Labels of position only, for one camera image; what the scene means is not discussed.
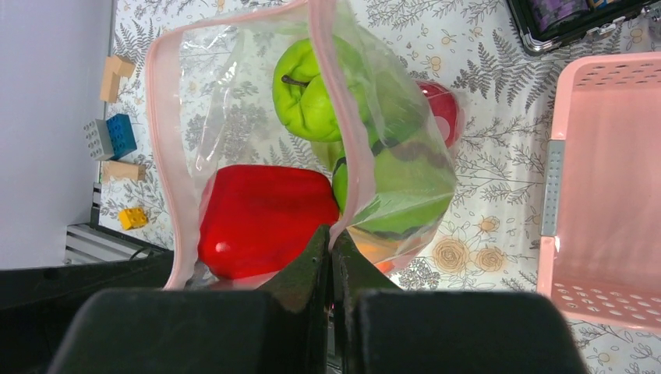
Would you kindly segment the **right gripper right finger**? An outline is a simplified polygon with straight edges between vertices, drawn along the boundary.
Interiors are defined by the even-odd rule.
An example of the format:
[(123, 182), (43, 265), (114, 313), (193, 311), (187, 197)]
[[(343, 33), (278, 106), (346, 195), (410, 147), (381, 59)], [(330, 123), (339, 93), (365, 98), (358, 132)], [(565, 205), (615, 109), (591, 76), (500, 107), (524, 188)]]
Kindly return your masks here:
[(584, 373), (571, 331), (533, 292), (403, 291), (347, 234), (332, 250), (346, 373)]

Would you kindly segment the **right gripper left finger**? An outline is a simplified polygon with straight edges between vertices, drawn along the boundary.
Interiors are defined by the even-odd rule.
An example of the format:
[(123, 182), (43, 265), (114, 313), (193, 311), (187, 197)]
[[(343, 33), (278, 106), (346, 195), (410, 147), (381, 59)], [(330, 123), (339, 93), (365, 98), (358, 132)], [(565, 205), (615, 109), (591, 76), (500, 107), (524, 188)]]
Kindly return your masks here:
[(51, 373), (323, 373), (327, 227), (254, 290), (116, 288), (75, 315)]

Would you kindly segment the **red toy pepper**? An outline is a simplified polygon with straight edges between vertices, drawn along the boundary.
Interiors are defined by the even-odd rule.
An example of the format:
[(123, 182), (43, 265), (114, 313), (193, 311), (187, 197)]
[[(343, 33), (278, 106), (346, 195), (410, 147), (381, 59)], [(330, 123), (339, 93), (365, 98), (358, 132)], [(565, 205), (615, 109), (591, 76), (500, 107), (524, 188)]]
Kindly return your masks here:
[(229, 280), (283, 269), (320, 225), (340, 215), (327, 177), (301, 168), (223, 167), (203, 198), (198, 256), (214, 276)]

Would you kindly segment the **red toy pomegranate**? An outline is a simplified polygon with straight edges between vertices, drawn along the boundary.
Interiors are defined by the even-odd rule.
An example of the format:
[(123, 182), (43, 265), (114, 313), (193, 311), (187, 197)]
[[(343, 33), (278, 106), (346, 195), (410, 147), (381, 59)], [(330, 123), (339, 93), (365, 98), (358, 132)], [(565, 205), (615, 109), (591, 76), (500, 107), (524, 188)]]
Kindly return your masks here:
[(428, 100), (437, 126), (449, 150), (458, 143), (464, 126), (464, 114), (456, 96), (445, 86), (427, 80), (417, 80), (418, 87)]

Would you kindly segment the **toy peach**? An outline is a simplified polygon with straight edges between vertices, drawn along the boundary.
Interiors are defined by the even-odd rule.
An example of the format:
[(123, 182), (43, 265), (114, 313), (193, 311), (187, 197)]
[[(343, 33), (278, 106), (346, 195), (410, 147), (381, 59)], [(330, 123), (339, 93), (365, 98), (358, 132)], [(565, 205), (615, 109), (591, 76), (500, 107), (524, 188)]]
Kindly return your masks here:
[(349, 228), (348, 233), (360, 253), (387, 276), (406, 268), (435, 235), (434, 231), (426, 231), (405, 240), (388, 240), (358, 228)]

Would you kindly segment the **clear pink zip bag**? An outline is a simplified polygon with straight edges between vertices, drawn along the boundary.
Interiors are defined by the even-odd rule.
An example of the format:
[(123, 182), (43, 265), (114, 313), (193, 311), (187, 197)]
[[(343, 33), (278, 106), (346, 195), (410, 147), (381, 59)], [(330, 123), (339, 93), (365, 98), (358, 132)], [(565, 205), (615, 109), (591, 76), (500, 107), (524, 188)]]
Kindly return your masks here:
[(449, 118), (346, 1), (204, 19), (149, 48), (150, 139), (174, 235), (167, 289), (248, 288), (319, 226), (391, 273), (433, 240), (457, 184)]

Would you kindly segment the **pink plastic basket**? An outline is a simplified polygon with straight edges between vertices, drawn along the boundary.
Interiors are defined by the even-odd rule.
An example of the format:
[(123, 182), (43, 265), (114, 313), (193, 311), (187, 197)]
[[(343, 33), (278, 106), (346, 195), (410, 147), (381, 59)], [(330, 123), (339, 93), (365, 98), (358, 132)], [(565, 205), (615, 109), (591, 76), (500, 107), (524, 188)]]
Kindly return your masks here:
[(560, 74), (540, 234), (536, 289), (566, 317), (659, 332), (659, 52)]

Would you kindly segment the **green toy watermelon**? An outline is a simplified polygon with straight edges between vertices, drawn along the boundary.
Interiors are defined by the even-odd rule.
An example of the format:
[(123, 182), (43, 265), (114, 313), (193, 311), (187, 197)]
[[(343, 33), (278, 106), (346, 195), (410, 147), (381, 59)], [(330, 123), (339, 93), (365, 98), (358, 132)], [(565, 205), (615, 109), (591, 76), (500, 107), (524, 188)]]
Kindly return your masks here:
[(352, 225), (378, 238), (403, 240), (438, 223), (454, 197), (456, 177), (446, 150), (408, 139), (386, 148), (373, 144), (376, 193)]

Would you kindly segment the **black poker chip case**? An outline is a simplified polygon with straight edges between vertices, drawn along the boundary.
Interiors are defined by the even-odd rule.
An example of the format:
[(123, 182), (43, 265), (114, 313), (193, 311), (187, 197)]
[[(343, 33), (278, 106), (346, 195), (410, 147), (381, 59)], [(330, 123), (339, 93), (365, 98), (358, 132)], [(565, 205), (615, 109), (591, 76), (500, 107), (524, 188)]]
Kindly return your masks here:
[(575, 42), (601, 41), (642, 16), (660, 22), (659, 1), (506, 1), (523, 50), (540, 56)]

